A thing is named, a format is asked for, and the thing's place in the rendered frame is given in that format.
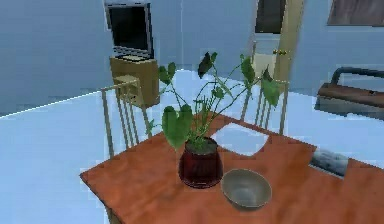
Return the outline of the green plant in red pot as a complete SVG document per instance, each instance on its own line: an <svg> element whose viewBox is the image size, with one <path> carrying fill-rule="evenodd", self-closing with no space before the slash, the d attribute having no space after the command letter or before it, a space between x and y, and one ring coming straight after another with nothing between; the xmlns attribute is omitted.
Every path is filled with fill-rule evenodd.
<svg viewBox="0 0 384 224"><path fill-rule="evenodd" d="M180 180L189 187L204 189L216 185L223 176L223 165L218 152L218 143L207 135L213 121L223 112L219 104L225 97L236 102L238 96L232 93L227 80L218 76L215 66L217 54L207 52L198 66L200 77L213 72L214 79L205 83L210 87L210 95L199 92L191 104L176 92L173 77L176 64L171 62L167 66L158 68L158 78L165 85L163 92L174 94L177 107L167 106L162 113L159 126L170 146L174 149L183 148L179 160L178 175ZM258 78L272 81L268 69L260 75L256 74L252 56L240 56L237 68L243 75L240 84L246 95L248 85L253 85Z"/></svg>

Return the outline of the black television set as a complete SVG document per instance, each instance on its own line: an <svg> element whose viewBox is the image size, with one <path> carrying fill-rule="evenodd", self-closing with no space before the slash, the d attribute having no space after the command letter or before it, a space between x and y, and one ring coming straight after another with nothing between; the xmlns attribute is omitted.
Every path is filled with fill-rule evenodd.
<svg viewBox="0 0 384 224"><path fill-rule="evenodd" d="M124 3L105 3L108 29L112 32L113 50L119 57L137 56L153 59L151 4L131 0Z"/></svg>

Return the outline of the tan wooden cabinet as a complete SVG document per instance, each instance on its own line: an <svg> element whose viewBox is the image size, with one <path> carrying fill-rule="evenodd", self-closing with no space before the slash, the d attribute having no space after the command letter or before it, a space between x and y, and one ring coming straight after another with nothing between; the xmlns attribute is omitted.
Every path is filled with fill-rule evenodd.
<svg viewBox="0 0 384 224"><path fill-rule="evenodd" d="M122 56L110 58L110 69L115 85L128 81L127 76L137 78L146 107L160 102L158 64L155 59L139 58L138 56Z"/></svg>

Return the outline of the framed wall picture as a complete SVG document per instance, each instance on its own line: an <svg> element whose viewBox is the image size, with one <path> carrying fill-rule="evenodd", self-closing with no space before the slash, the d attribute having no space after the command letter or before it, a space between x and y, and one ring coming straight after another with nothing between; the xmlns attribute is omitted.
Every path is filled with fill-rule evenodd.
<svg viewBox="0 0 384 224"><path fill-rule="evenodd" d="M327 24L384 27L384 0L333 0Z"/></svg>

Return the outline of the tan slatted chair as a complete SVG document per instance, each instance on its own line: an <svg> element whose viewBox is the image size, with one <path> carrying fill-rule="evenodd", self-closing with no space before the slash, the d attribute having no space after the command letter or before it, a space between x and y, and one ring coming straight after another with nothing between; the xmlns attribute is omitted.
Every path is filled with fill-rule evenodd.
<svg viewBox="0 0 384 224"><path fill-rule="evenodd" d="M240 115L241 121L245 120L249 100L252 96L252 88L256 85L259 85L260 88L257 97L254 124L263 129L268 129L272 110L276 109L278 105L280 105L281 110L279 112L279 128L277 133L282 135L285 128L289 82L282 80L268 81L258 78L253 85L248 85L245 101Z"/></svg>
<svg viewBox="0 0 384 224"><path fill-rule="evenodd" d="M133 106L138 107L142 112L143 121L145 124L145 134L148 138L152 136L153 129L148 119L146 111L147 107L144 103L140 80L133 76L125 75L118 78L117 81L118 84L105 87L100 90L108 146L108 155L110 158L115 156L115 150L107 100L107 93L109 91L113 91L115 93L115 100L117 103L117 109L119 113L125 148L130 148L139 144L138 128L136 124Z"/></svg>

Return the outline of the orange wooden table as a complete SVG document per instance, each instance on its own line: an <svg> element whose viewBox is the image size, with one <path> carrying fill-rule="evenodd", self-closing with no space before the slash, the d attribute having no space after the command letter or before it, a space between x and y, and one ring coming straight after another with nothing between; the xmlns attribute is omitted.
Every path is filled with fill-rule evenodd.
<svg viewBox="0 0 384 224"><path fill-rule="evenodd" d="M219 151L223 168L254 170L272 198L242 212L220 187L192 189L178 177L179 152L157 134L85 171L81 178L111 209L113 224L384 224L384 170L350 160L339 179L309 167L315 146L274 132L254 155Z"/></svg>

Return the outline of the cream room door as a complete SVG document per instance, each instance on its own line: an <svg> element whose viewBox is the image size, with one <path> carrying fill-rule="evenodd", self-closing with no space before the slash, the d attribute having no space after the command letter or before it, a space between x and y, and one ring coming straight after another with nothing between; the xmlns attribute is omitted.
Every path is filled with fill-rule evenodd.
<svg viewBox="0 0 384 224"><path fill-rule="evenodd" d="M256 0L252 60L256 74L268 69L277 80L289 81L302 23L305 0ZM287 55L275 55L274 49Z"/></svg>

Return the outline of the brown bench with black frame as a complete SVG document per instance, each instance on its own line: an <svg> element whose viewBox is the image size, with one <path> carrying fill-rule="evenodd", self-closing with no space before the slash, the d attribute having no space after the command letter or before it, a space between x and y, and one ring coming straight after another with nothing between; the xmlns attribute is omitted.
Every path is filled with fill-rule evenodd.
<svg viewBox="0 0 384 224"><path fill-rule="evenodd" d="M355 114L384 121L384 92L340 85L340 77L345 73L384 79L384 71L340 67L331 81L319 88L314 109L344 117Z"/></svg>

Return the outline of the grey bowl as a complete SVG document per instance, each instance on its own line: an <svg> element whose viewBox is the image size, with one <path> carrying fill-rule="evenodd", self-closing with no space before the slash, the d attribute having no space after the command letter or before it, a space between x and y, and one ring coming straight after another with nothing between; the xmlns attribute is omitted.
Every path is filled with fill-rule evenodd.
<svg viewBox="0 0 384 224"><path fill-rule="evenodd" d="M231 169L220 183L226 200L239 211L255 211L272 199L272 187L261 174L249 169Z"/></svg>

